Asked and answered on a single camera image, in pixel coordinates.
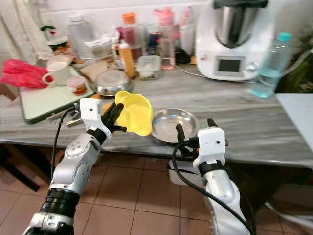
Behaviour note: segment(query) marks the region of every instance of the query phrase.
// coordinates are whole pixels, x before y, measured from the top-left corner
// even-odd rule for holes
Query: cutting board
[[[73,76],[80,76],[73,67],[70,67],[70,72]],[[67,86],[49,85],[44,89],[19,88],[25,121],[28,124],[35,124],[71,107],[81,98],[90,97],[94,91],[88,84],[86,86],[87,92],[80,96],[74,95]]]

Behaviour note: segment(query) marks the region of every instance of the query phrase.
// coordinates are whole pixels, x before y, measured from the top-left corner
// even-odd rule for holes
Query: kitchen counter
[[[195,66],[182,66],[199,73]],[[285,165],[313,169],[313,155],[283,107],[276,99],[259,99],[249,83],[222,82],[167,70],[159,80],[135,80],[133,92],[147,97],[155,112],[180,108],[193,113],[200,128],[213,118],[225,131],[229,146],[226,158],[240,163]],[[27,125],[18,100],[1,108],[0,142],[52,146],[58,121]],[[58,147],[66,147],[79,134],[83,124],[61,129]],[[149,155],[172,155],[173,145],[152,136],[116,132],[103,150]]]

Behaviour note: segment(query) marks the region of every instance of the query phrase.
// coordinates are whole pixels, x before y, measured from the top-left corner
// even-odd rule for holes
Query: metal bowl
[[[129,91],[133,82],[120,70],[109,70],[98,75],[93,90],[102,96],[115,96],[119,91]]]
[[[187,139],[196,136],[198,120],[183,109],[166,109],[158,112],[152,120],[152,135],[167,143],[177,143],[176,125],[179,123]]]

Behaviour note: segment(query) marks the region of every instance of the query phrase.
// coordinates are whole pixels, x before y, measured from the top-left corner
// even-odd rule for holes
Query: red plastic bag
[[[28,64],[23,60],[9,59],[3,63],[1,83],[14,87],[45,88],[42,76],[48,73],[46,68]]]

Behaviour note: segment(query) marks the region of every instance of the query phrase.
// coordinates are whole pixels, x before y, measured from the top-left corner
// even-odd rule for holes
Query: yellow funnel
[[[119,91],[115,96],[116,104],[124,104],[124,108],[116,120],[120,126],[126,126],[128,132],[147,136],[152,132],[153,110],[150,102],[139,94]]]

